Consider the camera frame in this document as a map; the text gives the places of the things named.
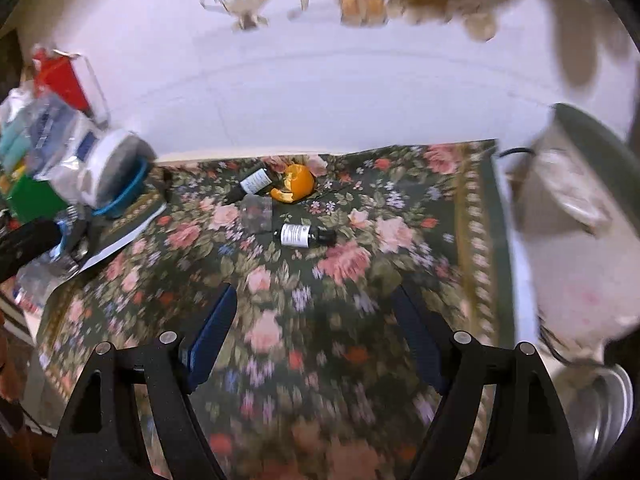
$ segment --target white wall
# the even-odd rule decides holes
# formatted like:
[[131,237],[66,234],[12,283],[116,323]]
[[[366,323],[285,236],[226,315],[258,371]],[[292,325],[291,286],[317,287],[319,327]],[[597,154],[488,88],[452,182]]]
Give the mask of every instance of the white wall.
[[165,160],[348,152],[497,137],[527,143],[550,104],[571,102],[624,135],[638,53],[601,0],[484,0],[498,33],[470,40],[459,18],[411,27],[340,25],[334,0],[271,0],[270,26],[199,0],[22,0],[8,25],[85,54],[112,123]]

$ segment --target black bottle cap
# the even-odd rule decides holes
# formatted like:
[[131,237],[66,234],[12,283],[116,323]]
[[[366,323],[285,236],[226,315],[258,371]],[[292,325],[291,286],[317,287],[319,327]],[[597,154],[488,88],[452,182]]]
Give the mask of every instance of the black bottle cap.
[[231,191],[226,194],[225,204],[233,204],[235,202],[239,202],[244,198],[245,195],[246,192],[244,191],[244,189],[242,189],[240,184],[238,184],[237,186],[231,188]]
[[338,233],[334,229],[318,229],[318,243],[333,247],[338,241]]

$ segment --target silver screw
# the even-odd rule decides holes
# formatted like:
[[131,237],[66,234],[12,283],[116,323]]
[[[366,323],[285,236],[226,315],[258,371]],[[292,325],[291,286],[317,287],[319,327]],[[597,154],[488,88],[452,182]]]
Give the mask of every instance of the silver screw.
[[177,339],[178,335],[175,332],[169,330],[168,332],[162,332],[160,335],[160,342],[162,344],[168,345],[169,343],[173,343]]
[[98,343],[95,347],[95,352],[98,355],[106,354],[109,350],[111,350],[111,343],[109,343],[108,341]]
[[453,335],[453,339],[455,339],[461,345],[468,345],[469,343],[471,343],[471,336],[463,330],[458,330]]
[[524,355],[533,355],[536,353],[536,347],[525,341],[524,343],[520,343],[520,351]]

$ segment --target hanging figurine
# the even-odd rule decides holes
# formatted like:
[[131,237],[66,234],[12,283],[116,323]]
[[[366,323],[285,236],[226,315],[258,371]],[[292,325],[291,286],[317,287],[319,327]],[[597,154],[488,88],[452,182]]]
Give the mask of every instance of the hanging figurine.
[[235,16],[238,21],[234,23],[234,30],[251,30],[258,24],[267,25],[265,17],[259,16],[258,11],[269,0],[211,0],[215,5],[208,4],[206,0],[200,0],[200,5],[205,10],[222,12]]

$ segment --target blue gripper pad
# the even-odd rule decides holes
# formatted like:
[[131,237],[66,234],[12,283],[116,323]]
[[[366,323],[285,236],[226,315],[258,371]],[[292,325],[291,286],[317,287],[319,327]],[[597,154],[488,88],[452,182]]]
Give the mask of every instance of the blue gripper pad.
[[203,315],[190,320],[178,347],[178,358],[188,372],[189,393],[209,379],[237,309],[238,295],[235,288],[223,283],[215,291]]
[[441,395],[449,391],[450,381],[443,375],[443,358],[451,346],[451,329],[444,318],[428,310],[420,290],[403,282],[391,293],[391,304],[418,368],[420,380]]

